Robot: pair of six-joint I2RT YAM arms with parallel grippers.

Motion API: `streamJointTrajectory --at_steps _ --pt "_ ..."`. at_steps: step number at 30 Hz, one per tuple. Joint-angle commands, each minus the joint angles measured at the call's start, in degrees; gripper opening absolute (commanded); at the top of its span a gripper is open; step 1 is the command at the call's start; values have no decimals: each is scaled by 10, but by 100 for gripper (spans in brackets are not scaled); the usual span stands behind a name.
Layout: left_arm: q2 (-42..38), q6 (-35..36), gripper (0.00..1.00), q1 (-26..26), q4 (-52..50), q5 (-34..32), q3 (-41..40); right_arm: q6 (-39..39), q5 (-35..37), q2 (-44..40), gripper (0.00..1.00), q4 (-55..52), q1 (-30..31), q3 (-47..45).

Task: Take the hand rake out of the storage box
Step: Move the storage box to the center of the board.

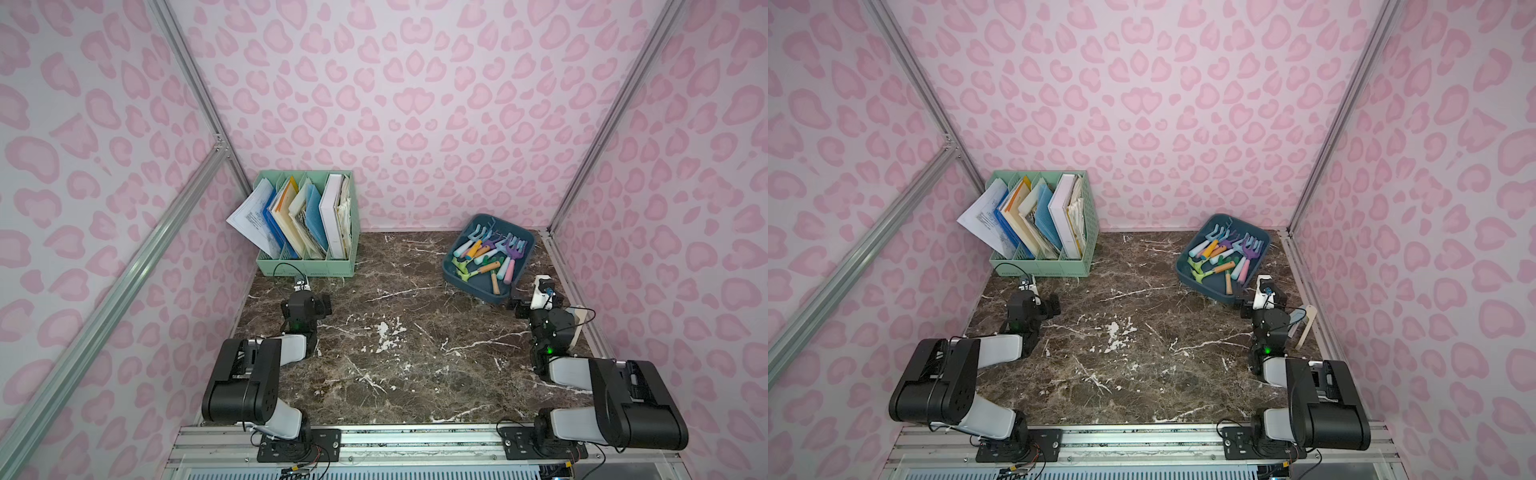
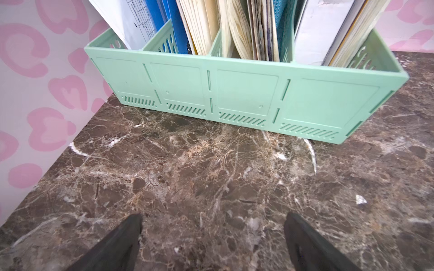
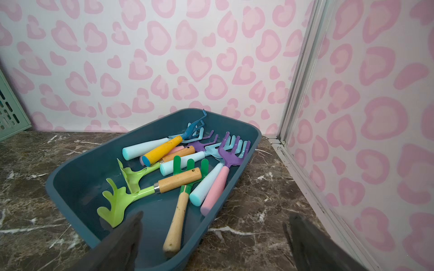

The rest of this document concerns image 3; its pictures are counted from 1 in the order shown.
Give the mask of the blue rake yellow handle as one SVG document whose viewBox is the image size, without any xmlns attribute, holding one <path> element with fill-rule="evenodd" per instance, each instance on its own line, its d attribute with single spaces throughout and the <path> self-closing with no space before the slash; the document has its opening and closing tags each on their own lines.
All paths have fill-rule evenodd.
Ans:
<svg viewBox="0 0 434 271">
<path fill-rule="evenodd" d="M 193 133 L 199 131 L 205 125 L 203 120 L 205 117 L 207 117 L 207 113 L 205 110 L 202 110 L 202 113 L 203 116 L 188 126 L 183 134 L 177 135 L 176 137 L 170 137 L 168 142 L 159 145 L 158 147 L 143 155 L 141 161 L 143 162 L 144 166 L 152 166 L 166 156 L 170 151 L 172 151 L 177 145 L 185 140 L 193 138 Z"/>
</svg>

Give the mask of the dark green rake wooden handle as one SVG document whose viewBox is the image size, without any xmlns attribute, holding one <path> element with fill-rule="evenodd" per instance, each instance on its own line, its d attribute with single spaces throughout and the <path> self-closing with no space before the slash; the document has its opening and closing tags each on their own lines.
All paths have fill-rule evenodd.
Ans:
<svg viewBox="0 0 434 271">
<path fill-rule="evenodd" d="M 174 257 L 181 249 L 186 208 L 188 205 L 190 193 L 193 189 L 193 185 L 201 182 L 208 175 L 208 172 L 209 162 L 207 159 L 202 159 L 201 178 L 180 187 L 180 193 L 175 213 L 163 245 L 163 251 L 168 258 Z"/>
</svg>

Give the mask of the light blue rake mint handle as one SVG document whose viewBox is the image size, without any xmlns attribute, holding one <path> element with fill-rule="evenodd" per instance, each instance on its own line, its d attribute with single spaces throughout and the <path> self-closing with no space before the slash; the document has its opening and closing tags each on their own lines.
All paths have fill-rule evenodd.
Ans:
<svg viewBox="0 0 434 271">
<path fill-rule="evenodd" d="M 236 141 L 236 136 L 233 135 L 230 144 L 227 147 L 227 142 L 224 147 L 224 149 L 228 152 L 231 152 Z M 242 140 L 240 140 L 240 144 L 236 150 L 236 154 L 239 153 L 242 149 L 240 146 L 243 143 Z M 209 193 L 215 179 L 217 178 L 217 175 L 219 174 L 220 170 L 224 166 L 224 160 L 218 153 L 218 148 L 221 146 L 222 143 L 220 143 L 218 146 L 216 144 L 213 144 L 211 146 L 206 146 L 205 151 L 203 151 L 205 156 L 212 155 L 214 158 L 218 159 L 220 161 L 219 164 L 217 164 L 214 169 L 199 183 L 199 185 L 193 190 L 193 192 L 190 194 L 189 198 L 190 201 L 195 206 L 202 206 L 202 203 L 204 202 L 207 194 Z"/>
</svg>

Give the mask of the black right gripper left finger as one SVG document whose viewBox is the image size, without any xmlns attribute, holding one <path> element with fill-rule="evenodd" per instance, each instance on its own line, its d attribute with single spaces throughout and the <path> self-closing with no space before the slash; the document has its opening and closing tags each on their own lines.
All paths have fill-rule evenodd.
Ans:
<svg viewBox="0 0 434 271">
<path fill-rule="evenodd" d="M 142 235 L 143 212 L 121 223 L 111 234 L 87 252 L 70 271 L 133 271 Z"/>
</svg>

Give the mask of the lime rake orange handle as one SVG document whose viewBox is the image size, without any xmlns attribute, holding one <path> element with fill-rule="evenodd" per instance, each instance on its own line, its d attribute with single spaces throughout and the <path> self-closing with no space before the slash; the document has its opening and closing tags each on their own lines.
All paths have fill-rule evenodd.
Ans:
<svg viewBox="0 0 434 271">
<path fill-rule="evenodd" d="M 193 146 L 188 147 L 175 147 L 175 151 L 171 151 L 168 155 L 163 157 L 154 166 L 143 168 L 140 171 L 133 171 L 130 167 L 124 167 L 122 162 L 118 159 L 118 165 L 125 179 L 127 187 L 131 194 L 138 192 L 141 188 L 139 181 L 142 177 L 152 173 L 163 166 L 160 170 L 162 176 L 167 176 L 174 172 L 174 158 L 176 156 L 185 157 L 190 154 L 194 154 L 196 149 Z"/>
</svg>

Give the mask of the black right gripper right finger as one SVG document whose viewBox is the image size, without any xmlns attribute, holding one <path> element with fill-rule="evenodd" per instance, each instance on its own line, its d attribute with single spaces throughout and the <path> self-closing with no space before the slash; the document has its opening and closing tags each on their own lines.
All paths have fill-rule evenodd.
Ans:
<svg viewBox="0 0 434 271">
<path fill-rule="evenodd" d="M 298 271 L 365 271 L 302 214 L 290 214 L 283 230 Z"/>
</svg>

